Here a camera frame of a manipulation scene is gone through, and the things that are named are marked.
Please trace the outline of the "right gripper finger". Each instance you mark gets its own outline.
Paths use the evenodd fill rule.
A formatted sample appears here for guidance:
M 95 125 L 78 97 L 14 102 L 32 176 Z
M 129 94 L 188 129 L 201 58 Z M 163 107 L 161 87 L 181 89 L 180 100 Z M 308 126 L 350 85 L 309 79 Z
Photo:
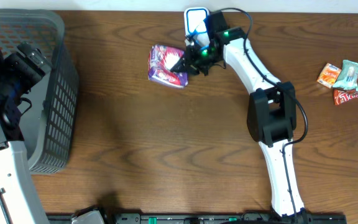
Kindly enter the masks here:
M 206 26 L 201 19 L 187 19 L 185 21 L 185 44 L 208 45 L 209 37 Z
M 180 57 L 178 62 L 170 69 L 171 72 L 183 73 L 187 71 L 185 56 Z

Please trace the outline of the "purple red pantyliner pack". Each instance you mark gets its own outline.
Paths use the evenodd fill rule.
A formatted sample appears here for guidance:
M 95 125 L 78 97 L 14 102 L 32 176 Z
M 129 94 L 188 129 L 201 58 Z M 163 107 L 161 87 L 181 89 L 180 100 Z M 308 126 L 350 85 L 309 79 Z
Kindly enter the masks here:
M 171 72 L 170 69 L 183 56 L 184 51 L 165 45 L 154 45 L 149 53 L 148 78 L 150 81 L 172 88 L 183 89 L 188 84 L 187 73 Z

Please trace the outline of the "orange Kleenex tissue pack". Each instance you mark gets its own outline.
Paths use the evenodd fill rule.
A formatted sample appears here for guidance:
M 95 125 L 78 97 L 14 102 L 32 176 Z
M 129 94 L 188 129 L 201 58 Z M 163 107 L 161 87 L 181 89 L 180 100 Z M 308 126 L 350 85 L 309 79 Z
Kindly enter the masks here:
M 340 68 L 327 63 L 320 72 L 316 81 L 327 88 L 332 88 L 341 71 L 342 70 Z

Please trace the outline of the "red chocolate bar wrapper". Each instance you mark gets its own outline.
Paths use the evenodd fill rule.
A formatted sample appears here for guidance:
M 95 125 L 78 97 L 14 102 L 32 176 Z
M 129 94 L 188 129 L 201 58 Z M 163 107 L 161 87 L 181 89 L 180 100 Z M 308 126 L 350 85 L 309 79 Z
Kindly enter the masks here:
M 358 90 L 349 90 L 349 91 L 334 90 L 333 97 L 334 97 L 334 104 L 340 105 L 351 99 L 358 98 Z

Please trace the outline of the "green flushable wipes pack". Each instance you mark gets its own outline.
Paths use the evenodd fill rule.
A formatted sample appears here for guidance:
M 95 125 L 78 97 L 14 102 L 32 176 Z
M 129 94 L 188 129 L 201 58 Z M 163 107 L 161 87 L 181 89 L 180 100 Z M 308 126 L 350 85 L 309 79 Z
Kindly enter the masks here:
M 350 60 L 342 61 L 342 70 L 333 85 L 333 88 L 344 91 L 358 91 L 358 63 Z

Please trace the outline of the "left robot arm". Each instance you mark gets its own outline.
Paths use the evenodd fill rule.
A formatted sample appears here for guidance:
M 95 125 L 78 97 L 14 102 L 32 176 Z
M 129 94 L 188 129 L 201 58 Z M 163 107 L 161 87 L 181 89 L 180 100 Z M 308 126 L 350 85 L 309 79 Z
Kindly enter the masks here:
M 29 171 L 18 106 L 52 68 L 27 42 L 7 57 L 0 49 L 0 223 L 49 222 Z

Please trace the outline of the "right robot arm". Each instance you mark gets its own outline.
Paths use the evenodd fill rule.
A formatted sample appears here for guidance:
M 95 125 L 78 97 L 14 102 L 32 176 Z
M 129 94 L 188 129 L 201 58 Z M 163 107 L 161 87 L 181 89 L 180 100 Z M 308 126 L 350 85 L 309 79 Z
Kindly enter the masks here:
M 273 211 L 280 217 L 297 218 L 304 203 L 291 154 L 297 143 L 293 138 L 296 112 L 303 108 L 294 86 L 266 69 L 242 28 L 208 21 L 188 22 L 185 27 L 186 50 L 171 70 L 207 74 L 214 63 L 223 61 L 235 71 L 249 94 L 247 128 L 265 157 Z

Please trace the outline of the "grey plastic shopping basket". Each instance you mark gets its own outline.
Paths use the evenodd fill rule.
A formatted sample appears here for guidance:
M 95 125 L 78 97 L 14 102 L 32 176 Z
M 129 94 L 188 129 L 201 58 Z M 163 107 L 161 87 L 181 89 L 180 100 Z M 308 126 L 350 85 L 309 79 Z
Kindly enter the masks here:
M 73 139 L 79 76 L 64 44 L 62 18 L 47 10 L 0 9 L 0 49 L 5 57 L 27 42 L 51 65 L 25 95 L 20 128 L 31 174 L 53 174 L 68 163 Z

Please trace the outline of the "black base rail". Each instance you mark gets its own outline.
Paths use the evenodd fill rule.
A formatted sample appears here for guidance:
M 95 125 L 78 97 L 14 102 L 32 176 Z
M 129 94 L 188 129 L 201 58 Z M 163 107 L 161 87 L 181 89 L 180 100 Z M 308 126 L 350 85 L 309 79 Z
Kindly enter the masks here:
M 141 215 L 119 213 L 102 215 L 94 223 L 115 224 L 219 224 L 219 223 L 304 223 L 304 224 L 346 224 L 345 215 L 316 215 L 302 211 L 296 220 L 292 217 L 279 218 L 271 213 L 250 212 L 242 215 Z

